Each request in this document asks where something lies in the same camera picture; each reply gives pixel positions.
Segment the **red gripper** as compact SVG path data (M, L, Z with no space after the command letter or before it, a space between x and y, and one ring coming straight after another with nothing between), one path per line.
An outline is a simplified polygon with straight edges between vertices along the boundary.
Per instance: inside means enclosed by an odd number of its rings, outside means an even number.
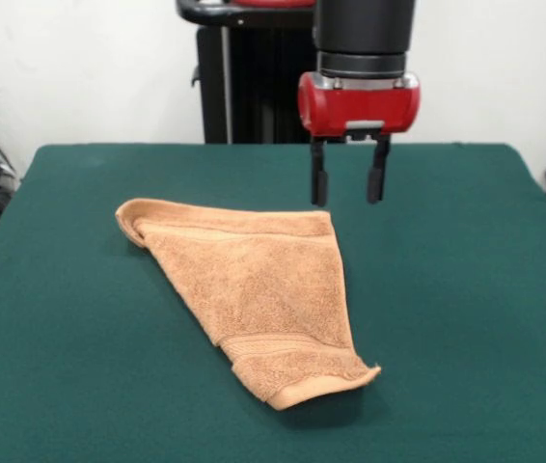
M381 202L391 150L389 134L403 133L412 126L420 99L419 80L409 72L389 79L327 77L318 71L303 73L298 84L298 108L301 123L313 136L311 203L318 207L327 203L328 174L322 138L341 138L355 132L381 134L377 137L367 188L368 202Z

